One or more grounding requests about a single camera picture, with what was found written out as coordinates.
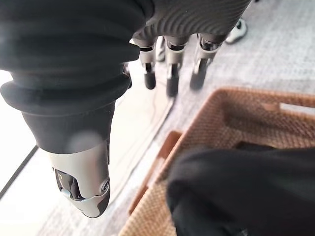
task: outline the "woven basket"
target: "woven basket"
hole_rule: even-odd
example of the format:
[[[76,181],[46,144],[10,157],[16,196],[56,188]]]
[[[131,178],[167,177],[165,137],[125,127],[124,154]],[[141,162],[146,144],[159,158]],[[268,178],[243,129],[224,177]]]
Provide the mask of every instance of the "woven basket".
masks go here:
[[[315,96],[238,88],[216,91],[172,149],[120,236],[176,235],[165,193],[169,169],[185,150],[234,148],[241,142],[274,148],[314,147],[315,116],[284,110],[285,104],[314,108]]]

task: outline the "floor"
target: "floor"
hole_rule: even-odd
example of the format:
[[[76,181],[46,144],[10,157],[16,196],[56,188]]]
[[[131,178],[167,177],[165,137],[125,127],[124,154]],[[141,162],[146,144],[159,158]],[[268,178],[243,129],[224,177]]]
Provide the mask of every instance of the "floor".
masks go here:
[[[196,37],[187,46],[186,57],[180,76],[179,95],[164,125],[156,135],[146,155],[126,184],[121,195],[98,219],[87,219],[81,215],[62,212],[63,203],[51,209],[55,202],[55,189],[48,182],[40,191],[24,187],[21,192],[38,198],[36,211],[47,212],[49,223],[38,229],[37,235],[117,235],[126,220],[127,210],[146,170],[152,163],[159,147],[170,130],[186,130],[206,98],[222,86],[240,86],[257,89],[271,89],[298,93],[315,94],[315,0],[261,0],[252,3],[243,15],[249,31],[246,37],[235,45],[223,45],[215,61],[208,68],[206,82],[200,92],[189,89],[193,66],[193,53]],[[156,71],[165,75],[163,64]],[[37,167],[29,172],[42,170],[42,158],[37,156]]]

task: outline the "silver metal part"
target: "silver metal part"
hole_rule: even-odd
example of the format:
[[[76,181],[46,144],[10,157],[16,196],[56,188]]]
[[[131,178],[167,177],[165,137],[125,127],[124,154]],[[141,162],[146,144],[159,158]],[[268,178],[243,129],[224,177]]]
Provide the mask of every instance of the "silver metal part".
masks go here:
[[[110,198],[107,141],[86,151],[49,157],[62,194],[86,216],[100,216]]]
[[[175,51],[166,46],[166,63],[170,64],[182,64],[184,58],[185,48]]]
[[[142,64],[156,61],[156,50],[153,46],[151,50],[144,52],[140,51],[140,61]]]
[[[105,191],[103,193],[103,195],[101,196],[94,196],[88,199],[83,199],[81,201],[75,201],[71,198],[71,194],[68,190],[66,189],[62,189],[61,193],[75,206],[77,207],[79,210],[81,210],[81,212],[83,214],[85,214],[87,217],[90,218],[96,218],[98,216],[100,216],[103,212],[101,212],[99,210],[99,208],[97,207],[99,205],[100,202],[102,202],[104,200],[104,198],[108,197],[109,193],[108,191],[110,191],[110,188],[107,189],[107,191]]]
[[[205,50],[199,43],[196,51],[196,59],[210,59],[212,61],[220,48],[220,46],[216,44],[213,44],[213,46],[214,49]]]
[[[78,153],[49,153],[54,169],[71,175],[78,181],[83,198],[103,194],[102,186],[108,180],[107,141]]]

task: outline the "robotic hand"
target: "robotic hand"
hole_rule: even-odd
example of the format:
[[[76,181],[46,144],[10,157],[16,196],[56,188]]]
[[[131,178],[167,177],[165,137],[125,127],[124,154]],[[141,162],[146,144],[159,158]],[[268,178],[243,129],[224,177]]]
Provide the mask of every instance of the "robotic hand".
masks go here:
[[[88,217],[110,196],[109,140],[115,101],[129,88],[124,62],[139,57],[155,87],[155,41],[166,36],[167,94],[178,92],[185,44],[199,34],[191,87],[250,0],[2,0],[1,94],[50,153],[60,191]],[[129,44],[133,38],[139,46]]]

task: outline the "gray carpet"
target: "gray carpet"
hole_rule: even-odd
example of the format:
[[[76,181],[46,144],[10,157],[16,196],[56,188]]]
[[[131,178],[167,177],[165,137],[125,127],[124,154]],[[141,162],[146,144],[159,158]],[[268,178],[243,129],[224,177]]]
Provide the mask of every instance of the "gray carpet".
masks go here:
[[[261,0],[252,3],[243,15],[249,27],[248,34],[235,45],[222,46],[208,68],[204,88],[198,93],[189,89],[196,44],[196,37],[192,37],[187,46],[179,95],[173,109],[121,195],[99,219],[82,221],[74,217],[68,229],[59,235],[116,235],[127,220],[131,199],[154,158],[157,146],[162,145],[170,130],[186,130],[215,89],[241,86],[314,94],[314,12],[315,0]],[[157,65],[157,73],[166,75],[163,64]],[[54,229],[64,223],[62,216],[54,217],[56,224],[46,225],[38,235],[56,235]]]

